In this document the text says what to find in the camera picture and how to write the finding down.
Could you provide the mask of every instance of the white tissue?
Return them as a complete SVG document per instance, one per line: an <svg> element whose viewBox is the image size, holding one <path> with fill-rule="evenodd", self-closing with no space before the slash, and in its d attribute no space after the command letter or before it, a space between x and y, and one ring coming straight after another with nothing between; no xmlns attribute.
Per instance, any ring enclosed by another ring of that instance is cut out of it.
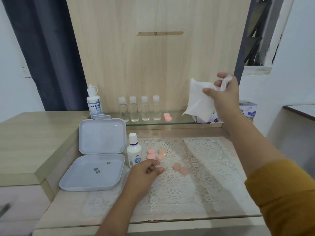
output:
<svg viewBox="0 0 315 236"><path fill-rule="evenodd" d="M215 111L215 104L212 98L205 95L203 88L212 88L216 91L225 91L226 85L232 80L232 76L228 75L222 80L221 87L217 87L214 83L197 82L194 79L190 80L188 106L184 114L197 116L207 122Z"/></svg>

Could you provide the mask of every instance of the white storage box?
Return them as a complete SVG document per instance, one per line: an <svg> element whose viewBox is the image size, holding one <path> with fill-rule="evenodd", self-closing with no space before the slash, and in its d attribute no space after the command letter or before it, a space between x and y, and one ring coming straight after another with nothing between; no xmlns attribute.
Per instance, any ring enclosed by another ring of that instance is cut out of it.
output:
<svg viewBox="0 0 315 236"><path fill-rule="evenodd" d="M79 125L77 158L59 182L67 191L97 191L115 188L121 177L126 148L126 123L122 119L83 120Z"/></svg>

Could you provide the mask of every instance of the white bottle cap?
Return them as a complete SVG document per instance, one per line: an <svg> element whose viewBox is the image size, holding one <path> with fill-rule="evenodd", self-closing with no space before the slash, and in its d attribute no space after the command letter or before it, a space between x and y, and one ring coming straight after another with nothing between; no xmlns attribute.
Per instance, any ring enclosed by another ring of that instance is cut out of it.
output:
<svg viewBox="0 0 315 236"><path fill-rule="evenodd" d="M136 103L137 102L135 96L130 96L129 101L130 101L130 103Z"/></svg>
<svg viewBox="0 0 315 236"><path fill-rule="evenodd" d="M154 95L153 96L153 102L159 103L160 102L160 96L159 95Z"/></svg>
<svg viewBox="0 0 315 236"><path fill-rule="evenodd" d="M126 98L124 96L118 98L120 104L126 103Z"/></svg>
<svg viewBox="0 0 315 236"><path fill-rule="evenodd" d="M88 95L89 96L95 96L96 93L97 93L97 87L92 86L92 84L90 84L88 87Z"/></svg>
<svg viewBox="0 0 315 236"><path fill-rule="evenodd" d="M129 144L135 146L138 143L137 134L132 132L129 134Z"/></svg>
<svg viewBox="0 0 315 236"><path fill-rule="evenodd" d="M147 103L148 102L148 96L141 96L141 101L142 101L142 103Z"/></svg>

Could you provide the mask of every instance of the clear plastic bottle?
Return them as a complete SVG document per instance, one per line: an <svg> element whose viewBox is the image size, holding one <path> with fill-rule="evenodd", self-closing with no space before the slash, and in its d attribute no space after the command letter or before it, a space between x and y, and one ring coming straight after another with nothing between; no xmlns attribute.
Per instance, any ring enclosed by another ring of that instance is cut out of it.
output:
<svg viewBox="0 0 315 236"><path fill-rule="evenodd" d="M137 122L139 121L139 114L138 114L138 105L136 101L135 96L130 96L129 97L130 105L129 105L129 112L130 112L130 120L132 122Z"/></svg>
<svg viewBox="0 0 315 236"><path fill-rule="evenodd" d="M141 118L143 121L148 121L150 120L148 96L141 96L141 101L142 101Z"/></svg>
<svg viewBox="0 0 315 236"><path fill-rule="evenodd" d="M153 119L160 120L161 119L161 106L160 106L160 96L153 96Z"/></svg>
<svg viewBox="0 0 315 236"><path fill-rule="evenodd" d="M129 116L128 116L128 106L126 104L126 98L125 97L119 97L119 114L120 118L124 120L125 122L129 121Z"/></svg>

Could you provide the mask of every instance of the drawer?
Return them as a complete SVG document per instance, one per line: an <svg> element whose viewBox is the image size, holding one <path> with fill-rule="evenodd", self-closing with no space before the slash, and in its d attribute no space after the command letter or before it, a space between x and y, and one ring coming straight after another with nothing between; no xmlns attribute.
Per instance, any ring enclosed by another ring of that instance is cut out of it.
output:
<svg viewBox="0 0 315 236"><path fill-rule="evenodd" d="M24 236L33 232L38 220L0 222L0 236Z"/></svg>
<svg viewBox="0 0 315 236"><path fill-rule="evenodd" d="M38 220L50 205L42 185L0 187L0 207L11 207L0 218L0 222Z"/></svg>

